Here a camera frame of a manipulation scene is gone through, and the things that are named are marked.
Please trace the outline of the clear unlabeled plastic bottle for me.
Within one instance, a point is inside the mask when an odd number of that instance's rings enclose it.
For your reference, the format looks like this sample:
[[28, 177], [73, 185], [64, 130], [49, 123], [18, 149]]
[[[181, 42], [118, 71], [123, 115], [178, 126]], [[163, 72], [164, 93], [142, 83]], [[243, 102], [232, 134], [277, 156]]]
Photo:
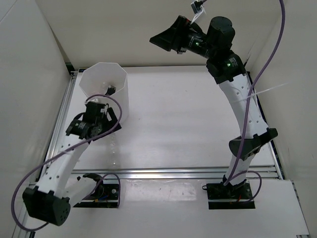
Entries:
[[116, 133], [109, 136], [108, 139], [108, 167], [112, 170], [120, 168], [120, 152]]

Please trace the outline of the black label plastic bottle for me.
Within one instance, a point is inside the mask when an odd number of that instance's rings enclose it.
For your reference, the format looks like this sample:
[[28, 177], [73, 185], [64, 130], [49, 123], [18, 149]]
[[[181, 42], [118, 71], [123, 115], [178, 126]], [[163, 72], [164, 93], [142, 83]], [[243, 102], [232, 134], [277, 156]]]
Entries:
[[113, 85], [109, 85], [105, 95], [111, 96], [116, 92], [116, 87]]

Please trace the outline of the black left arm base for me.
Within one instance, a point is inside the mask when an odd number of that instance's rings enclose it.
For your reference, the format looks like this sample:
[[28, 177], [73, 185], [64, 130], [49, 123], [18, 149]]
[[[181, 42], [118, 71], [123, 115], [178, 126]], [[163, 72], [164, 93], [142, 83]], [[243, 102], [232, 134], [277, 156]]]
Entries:
[[[108, 176], [113, 176], [117, 180], [117, 183], [105, 183]], [[104, 176], [101, 176], [89, 173], [84, 174], [83, 177], [96, 182], [95, 188], [83, 200], [91, 200], [91, 204], [94, 204], [93, 208], [119, 208], [121, 180], [117, 174], [106, 173]]]

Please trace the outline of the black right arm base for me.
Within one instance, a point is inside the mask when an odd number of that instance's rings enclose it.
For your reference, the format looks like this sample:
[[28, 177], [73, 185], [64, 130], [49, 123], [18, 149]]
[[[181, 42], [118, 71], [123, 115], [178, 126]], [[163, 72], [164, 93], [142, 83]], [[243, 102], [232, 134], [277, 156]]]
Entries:
[[207, 192], [209, 210], [256, 208], [254, 201], [250, 200], [253, 195], [249, 183], [245, 183], [236, 190], [223, 186], [222, 183], [207, 183], [202, 186], [202, 189]]

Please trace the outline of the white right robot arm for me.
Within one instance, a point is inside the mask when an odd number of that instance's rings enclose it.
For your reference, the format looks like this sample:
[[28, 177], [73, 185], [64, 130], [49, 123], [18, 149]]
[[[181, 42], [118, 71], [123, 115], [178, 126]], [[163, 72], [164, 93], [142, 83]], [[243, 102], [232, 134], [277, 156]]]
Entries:
[[275, 128], [269, 128], [263, 119], [252, 92], [248, 75], [240, 57], [232, 49], [235, 30], [226, 18], [214, 17], [207, 33], [184, 16], [175, 21], [180, 35], [175, 50], [186, 50], [207, 59], [207, 69], [225, 94], [237, 119], [240, 136], [229, 141], [232, 159], [218, 192], [228, 198], [240, 193], [246, 183], [246, 172], [261, 148], [277, 137]]

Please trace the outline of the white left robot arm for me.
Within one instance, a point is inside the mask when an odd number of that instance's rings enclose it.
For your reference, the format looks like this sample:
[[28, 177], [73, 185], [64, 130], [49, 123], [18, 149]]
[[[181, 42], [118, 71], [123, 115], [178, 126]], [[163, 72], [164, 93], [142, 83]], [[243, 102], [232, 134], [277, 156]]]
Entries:
[[79, 158], [90, 143], [121, 129], [129, 115], [127, 72], [117, 63], [99, 62], [83, 72], [80, 87], [86, 110], [66, 129], [65, 150], [47, 160], [50, 164], [34, 188], [26, 188], [23, 202], [30, 217], [61, 226], [71, 207], [86, 198], [108, 199], [104, 177], [90, 173], [67, 186]]

